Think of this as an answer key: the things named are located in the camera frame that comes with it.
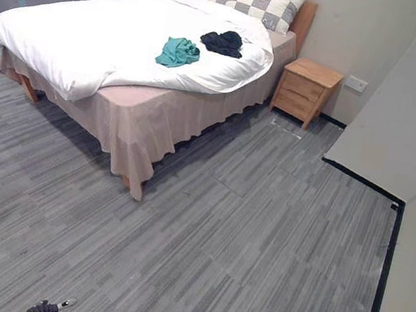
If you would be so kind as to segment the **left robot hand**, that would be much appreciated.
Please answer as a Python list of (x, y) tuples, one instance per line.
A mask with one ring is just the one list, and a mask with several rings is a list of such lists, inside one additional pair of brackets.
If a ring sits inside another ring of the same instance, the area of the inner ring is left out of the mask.
[(42, 300), (36, 305), (33, 305), (25, 312), (60, 312), (61, 310), (70, 308), (77, 304), (77, 298), (65, 299), (59, 303), (50, 303), (48, 300)]

